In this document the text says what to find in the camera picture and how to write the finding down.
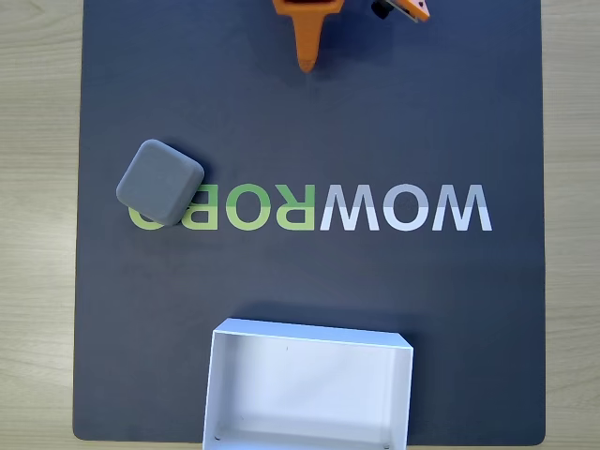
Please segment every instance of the white box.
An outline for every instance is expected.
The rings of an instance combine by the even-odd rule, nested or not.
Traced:
[[[204,450],[404,450],[413,347],[394,333],[228,319]]]

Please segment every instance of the printed logo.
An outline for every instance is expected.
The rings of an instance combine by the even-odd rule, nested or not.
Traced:
[[[362,211],[367,216],[368,228],[376,232],[380,229],[380,224],[384,222],[387,226],[401,231],[412,232],[421,228],[429,217],[429,200],[426,193],[420,187],[415,185],[398,185],[387,191],[383,198],[382,210],[378,215],[378,210],[371,195],[370,185],[359,185],[354,192],[352,208],[346,205],[346,197],[341,185],[331,185],[327,193],[327,200],[322,211],[320,225],[317,228],[315,218],[315,185],[305,185],[304,200],[296,200],[292,191],[287,185],[276,185],[277,191],[281,195],[284,204],[282,204],[275,213],[275,220],[279,227],[292,232],[312,232],[315,230],[328,232],[331,229],[331,222],[334,214],[339,214],[342,227],[347,232],[356,229],[358,217]],[[206,192],[206,203],[192,203],[186,211],[181,223],[190,230],[213,231],[218,229],[218,185],[202,185],[198,188],[199,192]],[[245,221],[238,216],[237,203],[242,194],[256,196],[259,201],[259,208],[256,212],[256,218]],[[399,195],[411,195],[416,199],[418,208],[414,218],[408,221],[398,219],[394,202]],[[481,230],[491,232],[491,221],[489,219],[486,197],[481,185],[470,185],[467,194],[465,207],[460,211],[458,206],[457,194],[454,185],[442,185],[435,216],[433,218],[434,232],[439,232],[443,228],[446,209],[450,206],[454,226],[459,232],[469,230],[473,208],[477,205],[479,223]],[[258,185],[245,184],[234,187],[227,195],[225,201],[225,215],[229,222],[238,230],[252,232],[259,230],[271,218],[272,213],[271,198],[266,190]],[[290,221],[289,213],[292,211],[302,212],[303,221]],[[200,221],[196,213],[203,212],[204,221]],[[129,208],[129,216],[135,225],[143,230],[158,230],[162,225],[143,218],[140,213]]]

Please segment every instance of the gray foam cube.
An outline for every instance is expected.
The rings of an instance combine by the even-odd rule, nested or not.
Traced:
[[[174,225],[186,213],[203,179],[204,169],[198,162],[151,139],[129,164],[116,197],[155,222]]]

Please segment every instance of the white letter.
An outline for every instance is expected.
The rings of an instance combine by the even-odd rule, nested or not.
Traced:
[[[375,205],[373,204],[373,197],[371,196],[371,188],[369,185],[359,185],[356,189],[354,204],[352,205],[352,211],[350,214],[348,214],[348,209],[346,208],[344,191],[342,190],[341,185],[331,185],[329,187],[329,193],[327,194],[325,210],[322,213],[322,232],[329,231],[329,226],[331,225],[331,216],[333,215],[336,199],[337,206],[339,208],[339,216],[341,217],[341,223],[345,231],[353,232],[356,228],[356,221],[358,220],[358,213],[360,212],[360,205],[363,200],[365,201],[365,207],[367,209],[368,228],[376,232],[379,230],[377,213],[375,212]]]
[[[416,214],[416,217],[412,222],[408,223],[400,222],[396,218],[396,214],[394,213],[394,200],[399,194],[403,192],[409,192],[410,194],[414,195],[414,197],[416,198],[416,202],[419,205],[419,211]],[[389,190],[387,194],[385,194],[385,198],[383,199],[383,215],[385,216],[385,220],[387,220],[387,223],[389,223],[392,228],[400,230],[401,232],[411,232],[419,228],[427,220],[428,213],[428,196],[425,195],[425,192],[423,192],[423,190],[420,187],[417,186],[394,186]]]
[[[470,185],[469,193],[467,194],[467,201],[465,202],[465,210],[462,215],[458,209],[457,194],[454,191],[453,185],[443,185],[440,191],[440,200],[438,201],[438,208],[435,212],[435,218],[433,219],[434,232],[442,230],[443,216],[446,212],[446,204],[450,201],[450,209],[452,210],[452,216],[454,217],[454,223],[457,226],[457,231],[466,232],[469,229],[469,220],[471,220],[471,212],[473,211],[473,204],[477,201],[477,209],[479,210],[479,220],[481,221],[481,229],[484,232],[491,232],[491,222],[489,221],[488,207],[486,206],[486,197],[484,196],[484,189],[481,185]]]

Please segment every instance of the wooden table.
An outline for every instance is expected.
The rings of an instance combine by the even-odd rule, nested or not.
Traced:
[[[543,447],[598,449],[600,1],[542,3]],[[0,448],[195,448],[71,432],[81,48],[82,0],[0,0]]]

